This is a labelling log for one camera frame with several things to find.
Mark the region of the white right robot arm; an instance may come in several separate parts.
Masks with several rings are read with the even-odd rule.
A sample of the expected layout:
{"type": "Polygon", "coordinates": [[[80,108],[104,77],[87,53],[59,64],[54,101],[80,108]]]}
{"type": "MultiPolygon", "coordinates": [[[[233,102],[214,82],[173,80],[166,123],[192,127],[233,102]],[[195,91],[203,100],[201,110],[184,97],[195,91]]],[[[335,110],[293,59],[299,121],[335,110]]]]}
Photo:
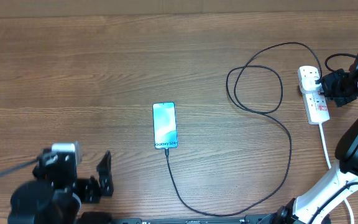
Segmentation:
{"type": "MultiPolygon", "coordinates": [[[[327,120],[326,102],[344,106],[358,98],[358,53],[348,71],[331,70],[322,75],[317,68],[298,69],[300,91],[311,124],[327,120]]],[[[358,118],[339,140],[335,163],[307,193],[292,199],[261,223],[324,223],[329,213],[358,191],[358,118]]]]}

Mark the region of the white charger adapter plug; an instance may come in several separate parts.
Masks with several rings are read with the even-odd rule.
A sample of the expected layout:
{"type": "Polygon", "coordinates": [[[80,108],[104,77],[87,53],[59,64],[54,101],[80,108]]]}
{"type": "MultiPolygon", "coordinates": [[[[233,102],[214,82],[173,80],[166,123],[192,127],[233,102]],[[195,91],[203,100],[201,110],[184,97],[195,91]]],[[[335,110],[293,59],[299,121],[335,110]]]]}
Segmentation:
{"type": "Polygon", "coordinates": [[[317,92],[321,88],[321,84],[318,81],[318,77],[301,77],[299,82],[300,91],[303,94],[317,92]]]}

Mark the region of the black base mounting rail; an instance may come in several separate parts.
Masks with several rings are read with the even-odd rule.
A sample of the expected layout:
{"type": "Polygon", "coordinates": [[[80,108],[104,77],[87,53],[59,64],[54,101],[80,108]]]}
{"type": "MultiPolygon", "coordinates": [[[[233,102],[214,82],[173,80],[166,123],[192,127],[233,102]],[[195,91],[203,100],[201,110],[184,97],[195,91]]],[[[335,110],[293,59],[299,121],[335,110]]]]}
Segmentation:
{"type": "Polygon", "coordinates": [[[274,214],[246,215],[243,218],[168,218],[141,220],[140,218],[122,218],[111,221],[113,224],[257,224],[273,223],[274,214]]]}

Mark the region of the white power extension strip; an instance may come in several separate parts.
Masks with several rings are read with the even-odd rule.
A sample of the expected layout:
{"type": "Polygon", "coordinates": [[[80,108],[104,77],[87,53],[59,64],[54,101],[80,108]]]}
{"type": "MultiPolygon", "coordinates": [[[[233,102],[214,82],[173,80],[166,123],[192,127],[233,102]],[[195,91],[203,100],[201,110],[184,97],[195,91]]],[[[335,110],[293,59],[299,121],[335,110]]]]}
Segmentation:
{"type": "MultiPolygon", "coordinates": [[[[298,69],[298,79],[301,77],[318,77],[320,78],[318,69],[309,65],[302,66],[298,69]]],[[[305,111],[309,124],[323,124],[330,119],[326,99],[322,94],[321,88],[314,93],[303,94],[305,111]]]]}

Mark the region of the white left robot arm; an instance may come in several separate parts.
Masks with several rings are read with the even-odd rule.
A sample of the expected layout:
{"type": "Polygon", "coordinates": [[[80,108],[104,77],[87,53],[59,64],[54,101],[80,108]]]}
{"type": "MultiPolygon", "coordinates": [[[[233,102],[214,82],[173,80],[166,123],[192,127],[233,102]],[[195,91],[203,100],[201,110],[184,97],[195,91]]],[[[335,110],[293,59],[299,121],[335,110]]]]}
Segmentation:
{"type": "Polygon", "coordinates": [[[105,153],[96,170],[99,178],[77,177],[76,151],[46,149],[33,169],[35,180],[22,184],[11,197],[8,223],[17,224],[108,224],[104,212],[85,212],[77,217],[84,203],[99,203],[112,197],[111,153],[105,153]]]}

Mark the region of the Samsung Galaxy smartphone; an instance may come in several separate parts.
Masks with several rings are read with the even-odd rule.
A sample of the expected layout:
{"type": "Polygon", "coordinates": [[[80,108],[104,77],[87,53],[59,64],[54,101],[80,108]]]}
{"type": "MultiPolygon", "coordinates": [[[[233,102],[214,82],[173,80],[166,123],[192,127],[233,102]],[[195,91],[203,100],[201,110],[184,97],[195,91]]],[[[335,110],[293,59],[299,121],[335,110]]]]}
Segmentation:
{"type": "Polygon", "coordinates": [[[154,103],[152,112],[155,148],[177,148],[178,133],[174,102],[154,103]]]}

